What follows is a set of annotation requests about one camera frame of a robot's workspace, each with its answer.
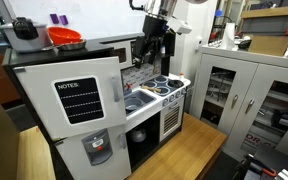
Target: cabinet door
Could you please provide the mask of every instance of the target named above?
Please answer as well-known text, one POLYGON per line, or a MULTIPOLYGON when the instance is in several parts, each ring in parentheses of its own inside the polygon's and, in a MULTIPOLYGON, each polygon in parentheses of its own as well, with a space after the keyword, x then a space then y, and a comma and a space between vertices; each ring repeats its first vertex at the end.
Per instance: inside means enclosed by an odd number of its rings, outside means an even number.
POLYGON ((225 149, 242 158, 266 144, 288 155, 288 69, 259 65, 225 149))
POLYGON ((257 66, 203 55, 190 113, 228 135, 257 66))
POLYGON ((15 68, 51 138, 126 124, 118 57, 15 68))
POLYGON ((97 137, 97 141, 91 142, 90 146, 83 142, 88 138, 94 139, 96 132, 68 137, 56 146, 74 179, 122 180, 131 174, 125 127, 114 126, 106 131, 109 140, 97 137), (102 162, 94 164, 92 160, 102 162))
POLYGON ((170 103, 161 111, 160 141, 180 127, 183 116, 184 97, 170 103))

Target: microwave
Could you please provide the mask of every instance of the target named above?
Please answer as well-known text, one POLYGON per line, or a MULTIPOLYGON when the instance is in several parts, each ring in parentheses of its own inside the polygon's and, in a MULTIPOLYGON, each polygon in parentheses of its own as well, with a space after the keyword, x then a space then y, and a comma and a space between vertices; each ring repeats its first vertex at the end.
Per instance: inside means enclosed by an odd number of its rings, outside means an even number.
POLYGON ((103 44, 114 48, 112 56, 118 56, 120 69, 126 69, 135 65, 135 57, 132 54, 135 46, 135 38, 119 40, 114 42, 104 42, 103 44))

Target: black chalkboard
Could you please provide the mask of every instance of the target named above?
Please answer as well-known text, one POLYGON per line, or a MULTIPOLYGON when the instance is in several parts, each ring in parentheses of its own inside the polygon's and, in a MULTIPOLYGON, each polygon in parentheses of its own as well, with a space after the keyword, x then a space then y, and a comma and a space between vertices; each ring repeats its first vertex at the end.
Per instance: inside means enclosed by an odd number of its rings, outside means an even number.
POLYGON ((71 124, 104 117, 95 78, 56 82, 54 86, 71 124))

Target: kitchen backsplash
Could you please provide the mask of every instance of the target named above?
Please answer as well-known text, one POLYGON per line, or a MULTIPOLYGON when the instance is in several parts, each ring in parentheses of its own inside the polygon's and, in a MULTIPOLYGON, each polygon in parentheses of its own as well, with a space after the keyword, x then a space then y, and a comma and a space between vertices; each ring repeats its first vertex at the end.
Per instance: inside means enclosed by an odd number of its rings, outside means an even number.
POLYGON ((122 70, 123 86, 127 89, 126 83, 131 84, 132 88, 136 87, 143 82, 155 78, 161 74, 161 60, 155 60, 156 73, 153 73, 154 65, 145 63, 142 64, 141 69, 132 67, 122 70))

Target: oven window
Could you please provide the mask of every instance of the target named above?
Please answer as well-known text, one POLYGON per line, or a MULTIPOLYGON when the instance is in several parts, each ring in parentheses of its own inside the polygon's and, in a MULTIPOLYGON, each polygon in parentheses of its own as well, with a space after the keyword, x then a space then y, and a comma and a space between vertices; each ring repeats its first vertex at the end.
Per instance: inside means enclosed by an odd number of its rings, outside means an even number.
POLYGON ((114 49, 113 56, 118 56, 120 59, 120 63, 126 62, 126 49, 114 49))

